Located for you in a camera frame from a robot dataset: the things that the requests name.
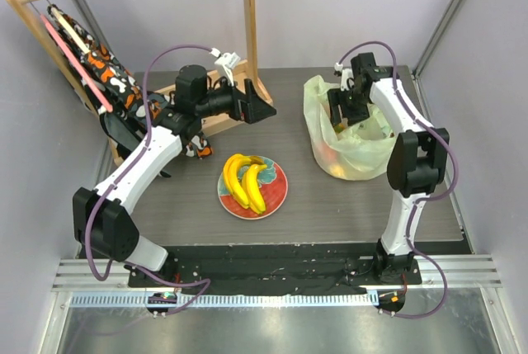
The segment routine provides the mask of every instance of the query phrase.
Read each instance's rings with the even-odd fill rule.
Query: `yellow banana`
[[[229,165],[228,181],[229,185],[231,186],[231,190],[233,191],[231,194],[243,208],[249,207],[249,198],[238,181],[238,170],[243,166],[247,166],[248,164],[252,163],[264,164],[264,161],[258,156],[243,156],[241,158],[235,158]]]
[[[225,187],[227,187],[229,194],[233,194],[233,188],[231,187],[231,184],[229,183],[229,166],[233,162],[233,160],[237,158],[243,158],[244,155],[241,153],[235,153],[233,156],[228,158],[228,161],[224,164],[224,169],[222,171],[222,176],[224,177],[224,184]]]
[[[258,173],[266,169],[267,165],[258,165],[253,164],[244,174],[243,182],[245,180],[245,191],[249,197],[249,205],[252,207],[252,210],[257,211],[257,214],[262,214],[266,211],[266,202],[262,198],[261,191],[258,189]]]
[[[242,177],[242,189],[244,189],[244,191],[246,192],[246,194],[248,193],[248,170],[246,170],[246,172],[244,173],[243,177]],[[257,214],[257,215],[260,215],[261,214],[261,211],[253,204],[253,202],[251,201],[251,199],[249,200],[249,208],[251,208],[251,210]]]

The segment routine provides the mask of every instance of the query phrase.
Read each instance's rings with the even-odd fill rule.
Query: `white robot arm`
[[[367,103],[371,102],[398,136],[387,167],[393,202],[387,228],[376,248],[374,269],[378,276],[399,276],[412,264],[414,254],[409,243],[414,243],[425,199],[443,181],[446,171],[446,149],[426,128],[446,143],[449,134],[445,129],[433,129],[399,79],[395,89],[393,69],[377,66],[372,53],[358,54],[351,60],[351,68],[343,69],[342,64],[334,68],[342,80],[339,88],[328,92],[332,125],[341,123],[342,117],[349,125],[364,120],[369,115]]]
[[[215,65],[223,74],[217,88],[208,88],[205,68],[183,67],[176,78],[174,103],[154,120],[149,143],[145,137],[95,189],[81,187],[75,193],[73,224],[80,243],[89,241],[92,251],[155,271],[166,281],[174,278],[174,256],[141,236],[130,218],[139,198],[162,168],[201,131],[203,118],[227,113],[233,120],[253,124],[276,114],[275,108],[258,96],[251,79],[244,80],[244,92],[237,88],[231,72],[239,61],[236,54],[218,52],[217,57]]]

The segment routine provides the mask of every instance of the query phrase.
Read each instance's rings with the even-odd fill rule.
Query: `white wall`
[[[528,8],[467,0],[422,75],[432,119],[460,159],[469,236],[491,253],[528,349]]]
[[[88,2],[111,48],[133,71],[144,71],[154,55],[178,43],[214,45],[245,55],[243,0]],[[257,0],[259,67],[330,66],[366,40],[389,42],[401,63],[414,65],[448,2]],[[179,68],[191,56],[194,62],[210,64],[200,52],[183,52],[166,57],[157,69]]]
[[[69,0],[54,2],[74,12]],[[3,0],[0,119],[0,352],[27,354],[39,343],[59,259],[76,252],[72,196],[94,184],[105,137]]]

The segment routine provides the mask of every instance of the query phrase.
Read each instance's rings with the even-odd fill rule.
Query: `plate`
[[[262,197],[266,202],[266,212],[264,214],[256,214],[250,208],[243,208],[237,201],[229,194],[227,187],[224,184],[224,177],[220,174],[218,180],[218,198],[220,204],[232,215],[242,219],[262,219],[273,214],[284,203],[286,195],[288,194],[288,179],[284,174],[282,168],[270,158],[260,156],[266,169],[258,173],[258,186],[260,188]],[[238,180],[242,181],[242,176],[247,171],[249,166],[244,166],[238,170]]]

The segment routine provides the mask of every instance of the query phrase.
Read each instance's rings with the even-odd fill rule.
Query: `gray tabletop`
[[[239,125],[211,137],[214,155],[203,160],[180,156],[157,178],[134,210],[142,235],[161,245],[226,243],[375,242],[384,232],[392,201],[385,175],[350,182],[327,175],[315,162],[303,116],[303,85],[321,74],[335,82],[330,68],[260,69],[277,116],[256,125]],[[149,88],[174,82],[175,73],[152,73]],[[408,69],[403,85],[417,106]],[[248,221],[229,214],[216,187],[225,160],[233,153],[275,160],[289,182],[282,207],[265,219]],[[439,186],[437,191],[444,191]],[[426,205],[417,240],[462,239],[449,199]]]

